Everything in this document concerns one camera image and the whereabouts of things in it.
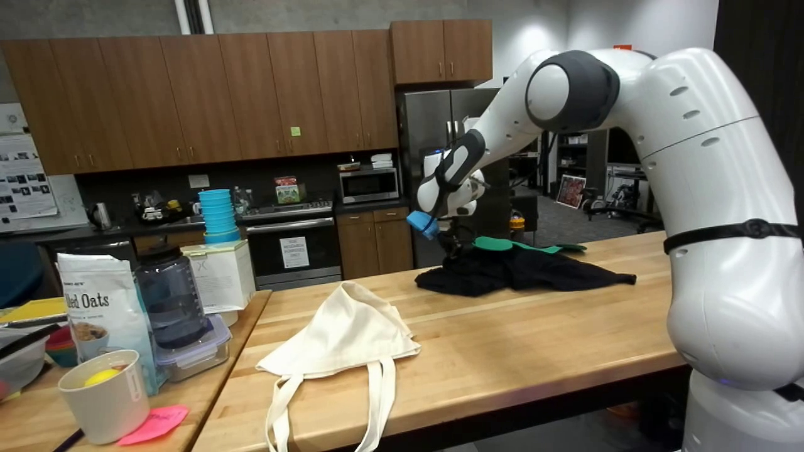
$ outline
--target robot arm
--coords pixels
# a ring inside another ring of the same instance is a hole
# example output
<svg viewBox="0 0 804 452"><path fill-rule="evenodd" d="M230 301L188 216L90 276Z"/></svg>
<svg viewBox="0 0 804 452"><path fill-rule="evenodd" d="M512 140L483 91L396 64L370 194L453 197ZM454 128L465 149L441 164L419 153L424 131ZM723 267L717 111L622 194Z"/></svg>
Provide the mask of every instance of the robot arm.
<svg viewBox="0 0 804 452"><path fill-rule="evenodd" d="M620 66L644 69L646 55L622 52ZM593 52L536 52L500 89L479 120L444 155L424 162L416 203L429 216L472 213L483 197L484 167L503 162L538 138L541 131L591 131L600 126L616 98L619 72Z"/></svg>
<svg viewBox="0 0 804 452"><path fill-rule="evenodd" d="M416 190L421 219L483 197L483 167L541 131L622 128L669 233L669 331L696 370L684 449L804 449L804 253L794 189L712 50L538 52ZM429 222L413 222L424 233Z"/></svg>

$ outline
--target refrigerator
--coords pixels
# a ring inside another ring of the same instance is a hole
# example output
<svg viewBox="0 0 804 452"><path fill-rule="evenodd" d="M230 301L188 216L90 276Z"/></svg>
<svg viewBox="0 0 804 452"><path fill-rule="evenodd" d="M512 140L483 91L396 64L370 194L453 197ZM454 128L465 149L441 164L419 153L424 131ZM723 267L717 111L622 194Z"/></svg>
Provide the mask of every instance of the refrigerator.
<svg viewBox="0 0 804 452"><path fill-rule="evenodd" d="M410 207L416 209L416 185L421 184L421 162L429 153L453 149L472 120L483 116L497 89L454 89L454 91L407 91L400 92L400 153L405 194ZM477 200L472 216L474 233L508 237L509 219L509 184L508 162L483 168L484 197ZM444 251L436 241L415 233L415 264L436 267Z"/></svg>

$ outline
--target green object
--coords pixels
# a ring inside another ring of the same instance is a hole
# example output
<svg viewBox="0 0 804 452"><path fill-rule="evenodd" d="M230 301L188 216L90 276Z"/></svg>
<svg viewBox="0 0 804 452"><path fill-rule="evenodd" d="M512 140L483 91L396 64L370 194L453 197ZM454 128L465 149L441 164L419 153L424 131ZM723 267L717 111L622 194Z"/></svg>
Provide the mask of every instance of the green object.
<svg viewBox="0 0 804 452"><path fill-rule="evenodd" d="M585 251L585 246L578 246L578 244L531 246L523 241L509 241L497 237L474 237L472 246L483 251L509 251L512 246L541 251L541 253L583 253Z"/></svg>

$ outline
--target wooden table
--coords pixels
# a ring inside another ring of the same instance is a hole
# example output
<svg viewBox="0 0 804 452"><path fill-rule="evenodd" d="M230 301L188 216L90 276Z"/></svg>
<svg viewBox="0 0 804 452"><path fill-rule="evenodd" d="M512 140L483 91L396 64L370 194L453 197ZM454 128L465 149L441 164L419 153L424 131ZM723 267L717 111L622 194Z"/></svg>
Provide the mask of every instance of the wooden table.
<svg viewBox="0 0 804 452"><path fill-rule="evenodd" d="M205 421L205 414L217 403L262 308L267 307L267 298L268 291L253 293L249 307L239 315L237 325L230 326L228 361L186 383L166 385L156 398L151 398L151 408L188 408L188 416L168 437L135 448L93 448L82 440L72 449L188 449L196 442L196 435ZM66 400L56 389L62 374L62 370L52 366L17 400L0 404L0 449L56 449L78 430Z"/></svg>
<svg viewBox="0 0 804 452"><path fill-rule="evenodd" d="M635 286L596 291L495 291L483 298L415 286L419 271L358 280L400 307L421 345L396 361L396 403L384 435L419 431L562 394L684 370L669 334L663 233L588 244L585 262L637 273ZM335 283L274 291L196 449L259 449L274 377L257 361L296 334ZM303 383L292 403L296 449L357 445L366 421L366 372Z"/></svg>

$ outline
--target black cloth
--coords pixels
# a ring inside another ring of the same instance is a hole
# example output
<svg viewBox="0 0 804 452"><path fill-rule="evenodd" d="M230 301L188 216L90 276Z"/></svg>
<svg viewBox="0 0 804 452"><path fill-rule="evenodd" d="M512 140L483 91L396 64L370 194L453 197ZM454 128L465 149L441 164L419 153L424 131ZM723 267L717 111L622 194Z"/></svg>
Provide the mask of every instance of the black cloth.
<svg viewBox="0 0 804 452"><path fill-rule="evenodd" d="M429 291L483 296L505 286L583 291L614 283L635 283L635 273L614 273L562 253L512 246L509 251L470 248L454 259L444 259L440 268L429 268L415 282L419 290Z"/></svg>

